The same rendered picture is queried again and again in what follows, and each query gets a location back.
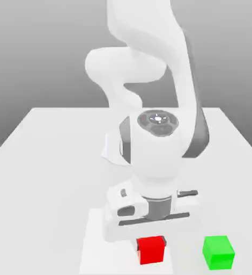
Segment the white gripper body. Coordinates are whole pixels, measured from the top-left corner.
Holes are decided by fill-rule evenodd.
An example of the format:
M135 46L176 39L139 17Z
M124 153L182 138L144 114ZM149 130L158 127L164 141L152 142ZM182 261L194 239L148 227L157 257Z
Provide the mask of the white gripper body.
M185 220L190 220L190 212L169 214L159 220L139 218L107 221L105 219L103 223L103 237L107 242L115 242L165 235Z

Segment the small red cube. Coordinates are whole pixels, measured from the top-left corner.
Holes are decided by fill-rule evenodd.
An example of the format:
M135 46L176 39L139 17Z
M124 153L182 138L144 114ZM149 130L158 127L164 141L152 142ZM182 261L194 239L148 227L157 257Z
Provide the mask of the small red cube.
M137 253L140 265L162 262L164 251L162 235L139 238L139 251Z

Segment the small green cube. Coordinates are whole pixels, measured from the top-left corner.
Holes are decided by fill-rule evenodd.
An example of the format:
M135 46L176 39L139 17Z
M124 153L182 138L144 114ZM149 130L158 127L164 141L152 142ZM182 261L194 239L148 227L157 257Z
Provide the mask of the small green cube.
M206 236L202 253L209 270L230 270L235 251L226 235Z

